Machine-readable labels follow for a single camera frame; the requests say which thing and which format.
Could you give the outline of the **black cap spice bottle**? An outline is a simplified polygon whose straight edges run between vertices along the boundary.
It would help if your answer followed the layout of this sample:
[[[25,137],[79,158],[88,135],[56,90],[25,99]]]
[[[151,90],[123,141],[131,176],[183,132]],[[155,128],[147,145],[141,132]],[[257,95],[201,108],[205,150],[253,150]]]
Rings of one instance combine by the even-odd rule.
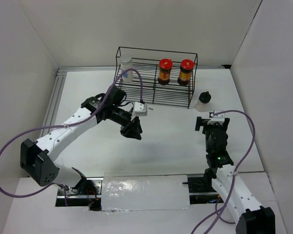
[[[202,92],[199,95],[195,109],[199,112],[208,112],[210,100],[211,100],[211,95],[210,95],[209,91]]]

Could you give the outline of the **red lid sauce jar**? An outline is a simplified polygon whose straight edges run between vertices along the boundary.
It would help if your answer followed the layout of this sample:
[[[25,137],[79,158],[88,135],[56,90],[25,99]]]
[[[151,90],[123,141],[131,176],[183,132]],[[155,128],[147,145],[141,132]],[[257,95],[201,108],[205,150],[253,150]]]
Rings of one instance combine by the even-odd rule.
[[[167,85],[170,81],[170,72],[173,63],[170,59],[164,58],[159,61],[159,76],[158,83],[161,85]]]
[[[180,73],[178,77],[178,84],[181,86],[187,86],[190,81],[191,74],[193,72],[194,62],[190,59],[184,59],[180,64]]]

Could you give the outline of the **silver lid blue label jar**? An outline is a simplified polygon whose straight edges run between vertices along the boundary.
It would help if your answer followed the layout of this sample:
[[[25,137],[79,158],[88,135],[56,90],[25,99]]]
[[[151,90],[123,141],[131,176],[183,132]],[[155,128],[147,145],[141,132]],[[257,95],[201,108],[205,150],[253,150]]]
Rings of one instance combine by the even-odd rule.
[[[120,65],[122,72],[128,70],[129,68],[133,68],[132,65],[132,57],[122,55],[120,56]],[[133,71],[127,71],[122,75],[123,81],[132,82],[133,81]]]

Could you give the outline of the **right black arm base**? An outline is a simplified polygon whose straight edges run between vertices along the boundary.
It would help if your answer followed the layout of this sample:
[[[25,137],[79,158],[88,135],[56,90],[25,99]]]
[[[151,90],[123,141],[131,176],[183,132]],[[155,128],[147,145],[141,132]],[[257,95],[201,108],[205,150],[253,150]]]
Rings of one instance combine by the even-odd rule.
[[[188,187],[189,201],[194,204],[223,203],[221,196],[212,188],[211,180],[216,178],[212,169],[205,169],[203,175],[190,175],[182,184]]]

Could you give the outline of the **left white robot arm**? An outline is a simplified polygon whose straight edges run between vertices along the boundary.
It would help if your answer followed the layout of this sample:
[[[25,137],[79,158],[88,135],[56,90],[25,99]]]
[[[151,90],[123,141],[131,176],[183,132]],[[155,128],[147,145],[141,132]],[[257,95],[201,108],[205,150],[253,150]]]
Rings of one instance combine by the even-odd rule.
[[[74,140],[107,119],[120,125],[122,136],[141,140],[143,130],[139,117],[147,115],[147,105],[140,100],[133,103],[130,111],[125,111],[122,109],[125,98],[125,91],[113,87],[109,94],[87,98],[63,127],[35,141],[26,139],[21,144],[21,168],[41,187],[56,183],[68,186],[77,195],[85,192],[92,182],[80,170],[55,161]]]

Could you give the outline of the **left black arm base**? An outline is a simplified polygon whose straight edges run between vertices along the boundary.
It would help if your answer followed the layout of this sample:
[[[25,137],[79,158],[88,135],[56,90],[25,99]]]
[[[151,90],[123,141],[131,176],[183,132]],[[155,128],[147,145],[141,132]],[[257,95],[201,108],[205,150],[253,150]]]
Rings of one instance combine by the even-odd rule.
[[[59,185],[55,206],[84,207],[90,211],[101,211],[103,179],[87,177],[77,188]]]

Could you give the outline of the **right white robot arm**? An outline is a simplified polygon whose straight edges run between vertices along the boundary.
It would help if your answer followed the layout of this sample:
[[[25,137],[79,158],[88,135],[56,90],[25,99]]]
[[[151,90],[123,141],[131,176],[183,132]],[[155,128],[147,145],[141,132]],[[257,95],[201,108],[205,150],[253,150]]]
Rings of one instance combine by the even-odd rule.
[[[201,130],[205,135],[209,166],[204,173],[203,185],[208,191],[216,191],[220,195],[224,205],[218,213],[229,210],[237,234],[274,234],[273,210],[255,198],[227,152],[229,121],[224,116],[198,117],[196,120],[195,130]]]

